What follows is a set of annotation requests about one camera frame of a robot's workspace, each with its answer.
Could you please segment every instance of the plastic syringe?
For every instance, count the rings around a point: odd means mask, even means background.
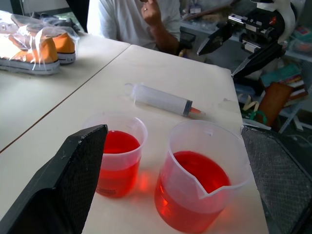
[[[191,100],[168,94],[143,84],[127,83],[125,84],[125,93],[129,95],[135,103],[141,102],[181,116],[187,117],[189,113],[202,116],[206,115],[204,112],[193,108],[193,102]]]

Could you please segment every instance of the person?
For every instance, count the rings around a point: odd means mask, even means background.
[[[90,0],[88,33],[175,54],[179,0]]]

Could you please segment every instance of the measuring beaker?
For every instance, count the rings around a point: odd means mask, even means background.
[[[107,124],[104,152],[96,192],[108,197],[125,196],[134,186],[147,129],[136,117],[101,113],[88,119],[85,128]]]
[[[207,121],[191,120],[170,134],[155,205],[162,219],[185,233],[201,233],[251,177],[243,141]]]

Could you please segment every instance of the table surface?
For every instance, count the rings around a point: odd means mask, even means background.
[[[135,106],[123,92],[128,82],[143,82],[193,100],[194,107],[207,113],[206,120],[240,134],[242,118],[229,70],[132,45],[0,154],[0,218],[34,173],[87,118],[121,112],[141,119],[149,132],[138,179],[133,191],[122,199],[95,193],[83,233],[180,233],[158,215],[153,194],[169,132],[187,119],[150,106]],[[268,233],[253,178],[205,233]]]
[[[83,35],[77,60],[52,76],[0,71],[0,152],[130,45]]]

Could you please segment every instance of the hand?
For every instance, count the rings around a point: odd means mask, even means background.
[[[141,9],[141,13],[145,22],[151,27],[162,25],[161,13],[157,0],[148,0]]]

